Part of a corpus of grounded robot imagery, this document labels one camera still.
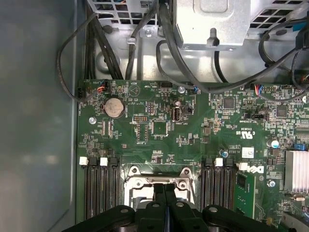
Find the blue connector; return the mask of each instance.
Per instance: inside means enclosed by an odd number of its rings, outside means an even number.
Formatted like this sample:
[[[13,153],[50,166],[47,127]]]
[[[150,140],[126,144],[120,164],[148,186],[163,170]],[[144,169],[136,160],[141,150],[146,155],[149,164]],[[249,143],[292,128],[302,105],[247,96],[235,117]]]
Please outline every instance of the blue connector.
[[[306,145],[305,144],[294,144],[294,149],[305,151],[306,150]]]

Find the ventilation grille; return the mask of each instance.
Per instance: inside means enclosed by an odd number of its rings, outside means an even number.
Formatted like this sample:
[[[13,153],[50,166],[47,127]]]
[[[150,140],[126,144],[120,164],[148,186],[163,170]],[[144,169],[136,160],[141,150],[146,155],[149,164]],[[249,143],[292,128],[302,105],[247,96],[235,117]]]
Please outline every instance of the ventilation grille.
[[[250,28],[268,29],[275,24],[284,23],[288,14],[304,2],[308,3],[308,0],[276,0],[254,18]]]
[[[137,25],[147,14],[152,0],[88,0],[92,9],[99,14],[99,19],[104,20],[104,24]],[[150,20],[148,25],[157,25],[156,16]]]

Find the capacitor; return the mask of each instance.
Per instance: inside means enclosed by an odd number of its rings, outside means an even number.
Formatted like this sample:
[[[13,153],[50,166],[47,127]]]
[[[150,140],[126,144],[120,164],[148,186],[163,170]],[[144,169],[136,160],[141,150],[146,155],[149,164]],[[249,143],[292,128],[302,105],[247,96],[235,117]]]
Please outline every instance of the capacitor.
[[[180,107],[182,105],[181,101],[175,100],[174,102],[174,106],[176,107]]]
[[[224,149],[221,149],[219,151],[220,156],[222,156],[223,158],[227,158],[228,157],[228,152]]]
[[[266,142],[266,145],[268,147],[272,147],[274,149],[277,149],[279,148],[279,141],[276,140],[276,139],[269,139],[267,142]]]

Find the ram slot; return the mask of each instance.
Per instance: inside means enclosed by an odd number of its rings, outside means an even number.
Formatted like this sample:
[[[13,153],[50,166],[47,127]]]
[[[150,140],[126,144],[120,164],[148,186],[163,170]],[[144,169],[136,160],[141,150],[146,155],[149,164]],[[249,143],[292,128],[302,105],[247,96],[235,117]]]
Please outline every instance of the ram slot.
[[[224,168],[224,195],[223,195],[223,207],[232,210],[233,209],[233,192],[234,192],[234,179],[235,169],[232,167]]]
[[[101,169],[101,192],[102,192],[102,211],[109,209],[110,204],[110,190],[109,190],[109,172],[108,167],[102,167]]]
[[[119,205],[119,163],[111,164],[110,168],[110,207]]]
[[[100,168],[96,169],[96,203],[95,216],[101,212],[101,173]]]
[[[215,167],[214,171],[214,198],[213,204],[223,205],[223,185],[224,185],[224,169],[222,167]]]
[[[92,175],[91,168],[85,169],[85,219],[92,217]]]
[[[213,203],[214,169],[212,166],[203,166],[201,177],[201,210]]]

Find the wire bundle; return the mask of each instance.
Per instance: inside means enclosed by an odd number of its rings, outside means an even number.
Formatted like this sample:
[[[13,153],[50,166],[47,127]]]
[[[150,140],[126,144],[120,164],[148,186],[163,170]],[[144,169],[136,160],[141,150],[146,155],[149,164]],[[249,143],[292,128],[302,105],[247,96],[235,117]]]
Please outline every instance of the wire bundle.
[[[255,85],[254,88],[255,88],[255,94],[259,96],[262,92],[263,85]]]

